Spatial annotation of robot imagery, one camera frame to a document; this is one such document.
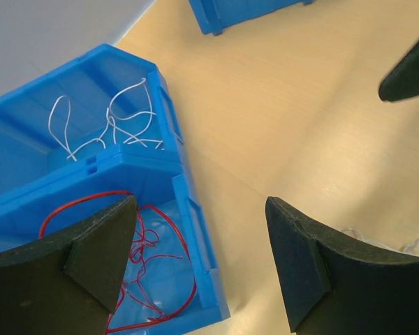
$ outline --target wooden table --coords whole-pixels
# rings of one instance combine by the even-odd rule
[[[378,85],[419,38],[419,0],[318,0],[204,36],[157,0],[119,47],[166,77],[232,317],[195,334],[289,334],[264,215],[277,195],[334,228],[419,237],[419,98]]]

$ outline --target blue plastic bin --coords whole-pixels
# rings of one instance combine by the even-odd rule
[[[254,19],[280,8],[314,0],[189,0],[204,34],[221,34],[234,24]]]
[[[105,121],[100,116],[112,96],[142,77],[147,78],[156,113],[149,134],[163,140],[164,150],[121,142],[104,149],[93,143],[78,154],[78,161],[66,159],[68,153],[47,131],[47,115],[56,99],[62,94],[71,97],[71,143],[80,145],[102,133]],[[145,109],[145,96],[138,92],[126,97],[119,102],[119,111],[130,115]],[[82,117],[74,116],[74,110]],[[61,125],[65,120],[65,114],[58,116]],[[126,129],[136,131],[137,126],[129,122]],[[63,132],[63,126],[54,127]],[[103,45],[0,98],[0,251],[37,239],[43,220],[57,207],[112,190],[131,191],[140,206],[152,204],[164,211],[188,245],[191,262],[183,257],[159,258],[149,263],[143,287],[152,299],[170,313],[186,301],[193,278],[197,284],[193,301],[176,318],[117,334],[184,334],[228,318],[219,268],[164,79],[154,64]],[[116,199],[99,198],[61,212],[50,222],[47,234],[91,216]],[[178,238],[161,218],[148,210],[142,215],[147,228],[154,228],[161,238],[156,253],[184,256]],[[133,271],[128,266],[125,276],[130,278]],[[110,328],[158,317],[152,313],[125,301]]]
[[[168,95],[166,82],[155,64],[128,54],[109,45],[102,45],[68,62],[58,69],[29,84],[0,97],[0,195],[6,191],[42,179],[51,172],[70,166],[70,171],[81,168],[73,159],[67,159],[67,151],[53,138],[48,129],[50,111],[60,96],[71,102],[67,138],[72,151],[81,144],[98,137],[107,124],[106,107],[111,98],[122,89],[146,78],[146,89],[152,101],[153,117],[148,131],[149,139],[163,141],[156,144],[131,145],[133,152],[156,157],[179,159],[183,152],[183,140]],[[143,86],[122,94],[114,111],[119,117],[148,110],[149,101]],[[123,123],[125,131],[139,132],[150,115],[140,115],[136,123]],[[65,144],[64,131],[68,119],[68,101],[64,98],[52,115],[52,132]],[[125,139],[117,132],[117,142]],[[108,147],[112,144],[112,131],[104,138]],[[78,161],[103,150],[100,142],[92,142],[75,157]]]

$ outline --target white string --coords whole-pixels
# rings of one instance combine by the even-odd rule
[[[387,250],[390,250],[390,251],[395,251],[396,253],[404,253],[404,254],[407,254],[407,255],[419,256],[419,253],[413,253],[414,249],[419,248],[419,238],[416,239],[414,241],[414,243],[409,244],[408,246],[406,246],[402,250],[396,250],[394,248],[391,248],[390,246],[387,246],[386,244],[384,244],[380,241],[376,241],[375,239],[365,239],[365,237],[363,236],[361,231],[359,231],[359,229],[357,229],[357,228],[353,228],[353,227],[344,228],[344,229],[341,230],[341,232],[353,232],[354,235],[355,235],[355,238],[359,239],[360,241],[363,241],[363,242],[368,243],[368,244],[373,244],[375,246],[380,246],[384,249],[387,249]]]
[[[146,86],[145,83],[146,83],[146,78],[142,78],[139,83],[131,85],[129,87],[126,87],[125,89],[122,89],[117,94],[115,94],[113,96],[113,98],[110,100],[109,106],[107,107],[107,110],[106,110],[106,113],[105,113],[106,125],[105,125],[105,128],[104,128],[103,132],[98,137],[92,138],[91,140],[88,140],[87,142],[81,144],[73,152],[70,149],[70,146],[68,144],[68,137],[67,137],[67,128],[68,128],[68,124],[70,122],[70,116],[71,116],[71,103],[70,103],[70,100],[66,96],[58,97],[58,99],[56,100],[56,102],[54,103],[54,105],[52,107],[50,116],[48,118],[48,130],[49,130],[51,136],[61,145],[61,147],[64,148],[69,153],[69,155],[67,156],[66,159],[72,158],[74,161],[77,161],[77,158],[75,157],[76,153],[78,153],[79,150],[81,150],[82,148],[86,147],[87,145],[89,145],[93,142],[100,142],[103,145],[103,148],[106,149],[107,145],[106,145],[105,141],[103,140],[103,137],[108,132],[109,127],[113,128],[112,137],[113,137],[113,143],[114,144],[117,144],[117,131],[119,131],[120,133],[123,133],[123,134],[128,136],[123,141],[124,144],[140,143],[145,148],[148,148],[148,146],[146,145],[145,142],[147,142],[147,143],[151,142],[151,143],[156,143],[155,149],[159,149],[160,146],[163,144],[163,140],[153,140],[153,139],[148,139],[148,138],[140,138],[140,136],[149,129],[149,127],[152,124],[152,120],[153,120],[154,116],[156,115],[156,113],[154,113],[154,111],[152,110],[152,100],[151,100],[151,97],[149,95],[149,92],[147,90],[147,86]],[[129,91],[131,89],[139,87],[140,85],[143,86],[143,88],[146,92],[147,100],[149,102],[149,111],[144,110],[144,111],[141,111],[141,112],[136,112],[129,117],[118,117],[112,109],[112,106],[113,106],[114,102],[116,101],[116,99],[120,95],[126,93],[127,91]],[[65,125],[65,128],[64,128],[65,144],[61,140],[59,140],[51,130],[52,115],[54,114],[54,111],[56,110],[56,108],[59,104],[59,101],[62,98],[67,98],[67,101],[68,101],[68,116],[67,116],[66,125]],[[128,120],[131,120],[131,119],[135,119],[136,117],[138,117],[140,115],[143,115],[143,114],[149,114],[149,120],[148,120],[146,126],[136,134],[131,134],[128,131],[125,131],[124,129],[117,126],[117,120],[118,121],[128,121]]]
[[[52,118],[53,118],[54,111],[56,110],[57,105],[59,104],[59,101],[62,100],[63,98],[66,98],[67,102],[68,102],[68,114],[67,114],[67,120],[66,120],[65,127],[64,127],[65,145],[64,145],[64,143],[61,142],[61,140],[59,138],[57,138],[57,136],[51,130],[51,121],[52,121]],[[74,155],[72,155],[71,150],[70,150],[70,146],[68,145],[67,128],[68,128],[68,123],[70,122],[70,115],[71,115],[70,99],[68,99],[66,96],[58,97],[58,99],[56,99],[56,102],[54,103],[54,105],[51,109],[50,115],[48,117],[48,131],[50,132],[51,136],[56,140],[56,142],[58,142],[61,145],[61,147],[63,147],[70,154],[70,156],[73,158],[73,160],[76,162],[77,159],[76,159],[76,157],[74,157]]]
[[[110,113],[115,117],[115,119],[117,119],[117,120],[120,120],[120,121],[127,121],[127,120],[130,120],[130,119],[133,119],[134,117],[135,117],[135,115],[131,115],[131,116],[129,116],[129,117],[126,117],[126,118],[121,118],[121,117],[118,117],[114,112],[113,112],[113,110],[112,110],[112,105],[113,105],[113,103],[114,103],[114,101],[120,96],[120,95],[122,95],[123,93],[126,93],[127,91],[129,91],[129,90],[131,90],[131,89],[134,89],[134,88],[136,88],[136,87],[139,87],[140,85],[143,85],[144,83],[146,82],[146,78],[142,78],[141,79],[141,81],[139,82],[139,83],[137,83],[137,84],[135,84],[135,85],[132,85],[132,86],[129,86],[129,87],[126,87],[125,89],[122,89],[121,91],[119,91],[118,93],[116,93],[114,96],[113,96],[113,98],[112,98],[112,100],[110,100],[110,103],[109,103],[109,109],[110,109]]]

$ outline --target blue plastic container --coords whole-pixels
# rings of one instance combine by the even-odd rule
[[[283,7],[314,0],[189,0],[204,34],[221,34],[234,24],[254,19]]]
[[[122,140],[112,144],[111,133],[110,139],[106,138],[111,145],[105,149],[101,143],[92,143],[78,152],[78,161],[66,159],[67,151],[47,130],[47,116],[56,99],[63,94],[71,97],[73,128],[68,135],[71,146],[76,147],[102,133],[106,123],[101,120],[103,108],[118,91],[143,77],[147,78],[156,113],[152,129],[146,134],[161,138],[162,147],[127,145]],[[142,90],[135,91],[133,98],[127,96],[118,102],[123,115],[149,105]],[[53,124],[53,129],[61,133],[59,138],[65,120],[66,115],[61,113],[57,117],[61,125]],[[136,132],[137,126],[131,122],[124,124],[130,132]],[[161,303],[160,308],[166,313],[171,313],[186,301],[193,278],[197,284],[193,301],[176,318],[118,334],[183,334],[229,317],[210,236],[164,79],[154,64],[103,45],[0,98],[0,251],[37,239],[41,223],[57,207],[82,196],[112,190],[131,191],[140,206],[152,204],[163,210],[177,224],[188,245],[191,263],[186,257],[159,258],[149,263],[143,279],[149,296]],[[67,209],[53,218],[47,234],[81,221],[116,200],[117,197],[99,198]],[[149,210],[141,214],[147,228],[154,228],[161,239],[155,253],[184,256],[178,238],[161,218],[154,217],[155,213]],[[134,271],[127,267],[126,280]],[[125,300],[110,328],[146,322],[148,317],[158,315]]]
[[[112,97],[122,89],[146,78],[146,89],[156,113],[144,134],[150,139],[162,140],[144,147],[131,145],[133,152],[150,151],[153,156],[179,159],[183,155],[183,141],[174,107],[168,95],[166,82],[155,64],[140,59],[109,45],[102,45],[68,62],[23,87],[0,97],[0,195],[33,181],[40,181],[51,172],[70,166],[63,175],[81,168],[67,151],[53,138],[48,129],[50,111],[60,96],[71,102],[67,136],[72,151],[86,141],[96,138],[107,124],[106,107]],[[149,100],[141,85],[121,95],[114,106],[115,114],[127,117],[148,110]],[[136,123],[122,122],[125,131],[139,132],[148,114],[140,115]],[[68,118],[68,101],[62,99],[52,115],[52,132],[64,144],[64,131]],[[103,138],[112,144],[112,131]],[[125,139],[117,132],[117,142]],[[79,161],[102,151],[100,142],[92,142],[75,156]]]

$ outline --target white wall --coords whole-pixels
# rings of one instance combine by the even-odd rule
[[[0,0],[0,95],[101,43],[116,43],[154,0]]]

